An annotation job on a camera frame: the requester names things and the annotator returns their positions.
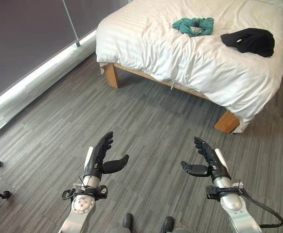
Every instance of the wooden bed frame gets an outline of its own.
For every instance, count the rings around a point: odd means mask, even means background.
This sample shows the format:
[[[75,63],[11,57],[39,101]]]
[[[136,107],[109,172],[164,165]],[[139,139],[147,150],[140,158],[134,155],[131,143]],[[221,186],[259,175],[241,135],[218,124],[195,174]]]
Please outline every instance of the wooden bed frame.
[[[172,82],[161,82],[161,81],[158,81],[158,80],[154,79],[153,77],[151,77],[150,75],[145,74],[145,73],[143,73],[139,70],[133,70],[133,69],[126,68],[126,67],[124,67],[124,66],[122,66],[118,63],[109,63],[108,65],[104,66],[104,70],[106,72],[108,84],[110,86],[116,88],[116,89],[118,89],[120,87],[120,84],[119,84],[118,75],[117,75],[117,71],[116,71],[115,67],[123,69],[123,70],[128,71],[128,72],[133,73],[133,74],[140,75],[142,77],[156,81],[158,83],[162,83],[162,84],[167,85],[167,86],[172,86],[175,89],[185,91],[185,92],[190,93],[192,95],[199,96],[201,98],[208,100],[208,98],[206,96],[204,96],[202,93],[199,93],[199,92],[194,91],[192,89],[188,89],[188,88],[186,88],[186,87],[184,87],[180,84],[174,84]],[[224,115],[220,118],[220,120],[216,123],[215,129],[221,130],[225,133],[231,133],[239,124],[240,124],[239,119],[236,118],[230,111],[226,111],[224,113]]]

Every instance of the gray wall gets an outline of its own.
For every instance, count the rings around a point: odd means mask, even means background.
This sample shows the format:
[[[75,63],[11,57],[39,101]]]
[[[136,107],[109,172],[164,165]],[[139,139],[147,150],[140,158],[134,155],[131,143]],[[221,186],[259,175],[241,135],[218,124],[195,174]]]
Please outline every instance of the gray wall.
[[[125,0],[67,0],[82,37]],[[0,0],[0,93],[74,42],[61,0]]]

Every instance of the white sheet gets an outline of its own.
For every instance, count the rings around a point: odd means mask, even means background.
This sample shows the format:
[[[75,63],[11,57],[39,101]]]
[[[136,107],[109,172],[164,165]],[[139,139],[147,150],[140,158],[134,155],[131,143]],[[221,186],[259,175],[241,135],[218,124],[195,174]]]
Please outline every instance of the white sheet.
[[[183,17],[213,17],[209,36],[189,37],[172,29]],[[224,33],[269,30],[274,54],[264,58],[225,46]],[[250,120],[278,90],[283,74],[282,0],[134,0],[99,24],[98,62],[171,79]]]

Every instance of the robotic arm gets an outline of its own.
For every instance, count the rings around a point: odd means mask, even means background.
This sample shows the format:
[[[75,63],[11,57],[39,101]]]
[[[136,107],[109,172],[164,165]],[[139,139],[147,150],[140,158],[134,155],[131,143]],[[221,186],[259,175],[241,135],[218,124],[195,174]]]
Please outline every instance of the robotic arm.
[[[108,132],[95,147],[89,148],[82,184],[75,184],[72,190],[63,193],[64,200],[71,199],[71,211],[58,233],[81,233],[95,212],[95,201],[107,198],[107,187],[99,186],[102,174],[120,171],[127,164],[127,154],[120,160],[104,163],[106,152],[113,142],[112,137],[113,132]]]
[[[242,183],[232,184],[225,159],[219,149],[212,149],[209,144],[198,137],[195,137],[195,147],[204,156],[208,166],[190,165],[184,161],[181,162],[181,165],[192,176],[211,176],[214,186],[210,185],[206,188],[207,198],[220,201],[223,209],[230,216],[230,227],[233,233],[261,233],[261,228],[283,225],[282,217],[270,207],[252,199],[243,188]],[[272,213],[281,223],[258,225],[248,213],[245,201],[241,196]]]

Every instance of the bed leg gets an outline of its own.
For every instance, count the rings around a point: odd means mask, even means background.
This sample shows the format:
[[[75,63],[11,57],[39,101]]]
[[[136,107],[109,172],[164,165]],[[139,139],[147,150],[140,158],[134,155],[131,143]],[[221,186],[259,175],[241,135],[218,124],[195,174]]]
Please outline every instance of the bed leg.
[[[118,89],[120,87],[119,81],[118,81],[118,75],[116,68],[114,67],[113,63],[110,63],[106,66],[104,66],[104,70],[106,72],[107,76],[107,82],[110,86]]]
[[[239,124],[239,119],[236,118],[230,111],[226,111],[216,123],[215,129],[221,130],[225,133],[231,133]]]

